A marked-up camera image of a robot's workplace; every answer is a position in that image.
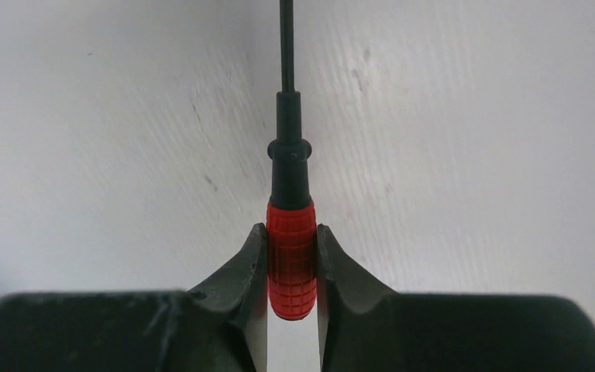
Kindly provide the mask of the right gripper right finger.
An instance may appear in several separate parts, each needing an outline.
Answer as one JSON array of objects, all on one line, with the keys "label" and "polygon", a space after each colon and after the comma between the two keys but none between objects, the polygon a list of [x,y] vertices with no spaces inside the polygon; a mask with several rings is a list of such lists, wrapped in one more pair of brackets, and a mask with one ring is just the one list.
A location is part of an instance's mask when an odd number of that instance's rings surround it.
[{"label": "right gripper right finger", "polygon": [[400,293],[317,232],[323,371],[595,371],[595,326],[546,295]]}]

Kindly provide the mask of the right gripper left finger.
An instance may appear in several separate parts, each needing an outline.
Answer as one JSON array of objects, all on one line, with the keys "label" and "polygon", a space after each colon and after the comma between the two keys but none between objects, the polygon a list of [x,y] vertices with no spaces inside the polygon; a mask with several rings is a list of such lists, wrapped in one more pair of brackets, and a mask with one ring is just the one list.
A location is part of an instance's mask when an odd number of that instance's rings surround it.
[{"label": "right gripper left finger", "polygon": [[0,371],[265,371],[267,231],[189,290],[0,298]]}]

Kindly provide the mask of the red black screwdriver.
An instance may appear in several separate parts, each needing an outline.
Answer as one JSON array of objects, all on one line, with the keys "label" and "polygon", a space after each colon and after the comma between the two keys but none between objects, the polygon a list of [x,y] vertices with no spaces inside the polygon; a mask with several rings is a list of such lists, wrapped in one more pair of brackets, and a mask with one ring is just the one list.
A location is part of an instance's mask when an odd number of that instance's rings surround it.
[{"label": "red black screwdriver", "polygon": [[272,183],[267,206],[268,294],[277,316],[306,317],[316,299],[316,214],[308,180],[311,144],[302,134],[301,94],[294,76],[294,3],[280,5],[281,90],[276,138],[267,152]]}]

